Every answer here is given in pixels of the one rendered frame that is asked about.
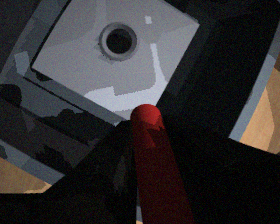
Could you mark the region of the red peg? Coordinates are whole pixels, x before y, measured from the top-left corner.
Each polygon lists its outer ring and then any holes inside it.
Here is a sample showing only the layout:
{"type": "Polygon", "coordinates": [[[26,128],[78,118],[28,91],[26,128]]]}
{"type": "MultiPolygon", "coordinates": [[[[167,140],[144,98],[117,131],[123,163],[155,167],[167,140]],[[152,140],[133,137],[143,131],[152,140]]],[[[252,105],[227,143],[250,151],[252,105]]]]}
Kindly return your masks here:
{"type": "Polygon", "coordinates": [[[140,104],[130,119],[142,224],[196,224],[160,109],[140,104]]]}

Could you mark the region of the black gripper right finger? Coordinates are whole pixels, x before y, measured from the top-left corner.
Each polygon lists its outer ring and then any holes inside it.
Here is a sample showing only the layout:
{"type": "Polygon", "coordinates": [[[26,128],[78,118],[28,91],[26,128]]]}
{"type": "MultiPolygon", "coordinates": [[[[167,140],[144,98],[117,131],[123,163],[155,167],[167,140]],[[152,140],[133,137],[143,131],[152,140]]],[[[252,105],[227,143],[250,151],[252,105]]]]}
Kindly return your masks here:
{"type": "Polygon", "coordinates": [[[196,224],[280,224],[280,156],[175,114],[164,124],[196,224]]]}

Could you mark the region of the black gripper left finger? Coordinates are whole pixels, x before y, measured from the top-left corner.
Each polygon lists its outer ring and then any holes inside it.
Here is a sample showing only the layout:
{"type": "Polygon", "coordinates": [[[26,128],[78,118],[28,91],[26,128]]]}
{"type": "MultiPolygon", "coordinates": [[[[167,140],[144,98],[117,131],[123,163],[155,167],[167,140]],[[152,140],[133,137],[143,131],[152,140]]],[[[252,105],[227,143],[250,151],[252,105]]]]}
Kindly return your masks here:
{"type": "Polygon", "coordinates": [[[0,193],[0,224],[136,224],[131,119],[42,193],[0,193]]]}

